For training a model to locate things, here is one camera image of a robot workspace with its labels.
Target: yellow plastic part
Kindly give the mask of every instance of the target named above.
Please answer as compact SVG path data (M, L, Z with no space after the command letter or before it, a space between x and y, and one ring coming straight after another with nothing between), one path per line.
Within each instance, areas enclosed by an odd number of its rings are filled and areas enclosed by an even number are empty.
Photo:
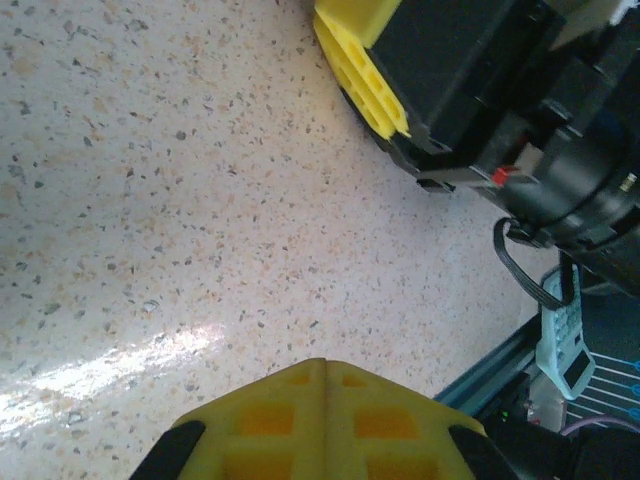
M365 48L371 48L402 0L316 0L316 12L349 30Z
M318 0L313 21L338 83L369 126L385 140L396 131L409 136L407 114L365 48L375 43L399 3Z
M183 480L473 479L448 428L474 419L342 362L313 359L180 418L205 423Z

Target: black cable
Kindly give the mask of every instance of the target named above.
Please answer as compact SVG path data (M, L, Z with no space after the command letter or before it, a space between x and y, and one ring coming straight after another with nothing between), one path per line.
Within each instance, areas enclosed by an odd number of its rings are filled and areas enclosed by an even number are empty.
M549 310L558 310L570 305L575 297L575 290L573 286L573 262L569 256L560 252L560 283L562 286L562 300L558 300L533 281L531 277L529 277L529 275L520 268L516 261L511 258L511 255L507 252L504 240L505 225L518 226L518 221L515 218L501 218L496 222L496 225L493 228L493 247L496 250L498 258L504 266L507 267L507 270L511 272L511 275L513 275L524 291L543 307Z

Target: speckled floor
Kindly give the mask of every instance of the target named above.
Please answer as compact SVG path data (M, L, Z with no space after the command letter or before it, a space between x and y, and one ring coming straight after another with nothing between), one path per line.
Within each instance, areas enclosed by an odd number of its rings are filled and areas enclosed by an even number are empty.
M535 308L500 213L365 135L309 0L1 8L1 478L125 478L313 356L435 394Z

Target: rectangular hole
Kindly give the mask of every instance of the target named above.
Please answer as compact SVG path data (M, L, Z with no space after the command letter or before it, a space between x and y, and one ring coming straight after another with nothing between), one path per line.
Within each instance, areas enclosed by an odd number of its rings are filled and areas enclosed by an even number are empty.
M338 77L338 80L340 81L340 83L345 89L351 86L351 80L349 80L349 77L347 77L347 74L344 73L344 70L342 69L342 67L338 67L336 69L336 76Z
M356 47L353 43L349 44L349 57L358 67L364 68L366 63L364 57L362 56L362 53L360 53L358 47Z
M293 405L257 403L246 408L235 425L237 435L290 435L293 431Z
M287 383L289 383L289 385L307 385L310 379L311 375L307 370L306 372L298 372L296 375L292 376Z
M434 461L413 457L375 456L367 458L367 480L438 480Z
M364 117L364 119L367 121L367 123L371 128L376 129L380 126L377 120L373 117L373 115L369 111L369 109L367 109L366 107L362 107L362 109L360 110L360 113L362 113L362 116Z
M354 428L358 438L418 438L413 417L400 407L360 408Z
M355 103L358 107L362 107L364 105L362 97L360 96L360 94L358 94L358 92L356 92L355 90L351 90L349 92L349 95L351 96L351 100L353 100L353 103Z
M371 84L371 87L376 92L379 92L380 90L382 90L382 83L380 83L380 80L378 79L378 77L377 77L377 75L375 73L370 73L369 74L369 83Z
M291 480L293 455L282 452L230 453L223 460L224 480Z
M342 377L342 386L343 387L366 387L367 384L360 380L355 375L345 375Z
M400 118L400 111L398 110L398 107L396 106L394 101L386 95L384 97L384 104L387 107L387 111L389 112L391 118L394 118L396 120Z

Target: wire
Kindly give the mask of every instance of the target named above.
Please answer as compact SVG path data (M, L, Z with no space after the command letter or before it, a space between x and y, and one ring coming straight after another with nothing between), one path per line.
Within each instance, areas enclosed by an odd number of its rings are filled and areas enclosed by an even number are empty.
M613 423L615 425L627 427L636 433L640 433L640 425L638 425L637 423L629 422L627 420L622 420L620 418L612 417L610 415L598 415L595 417L587 417L587 418L583 418L582 420L578 420L577 422L561 430L560 434L567 437L573 432L575 432L576 430L581 429L582 427L586 427L587 425L594 425L596 423Z
M573 262L563 252L560 252L560 282L562 286L562 300L558 300L555 296L544 290L540 285L534 282L524 270L511 258L504 241L504 227L510 225L519 227L520 224L515 218L501 218L493 227L493 247L500 261L511 272L520 286L533 297L538 303L548 310L559 310L573 302L575 290L573 286Z

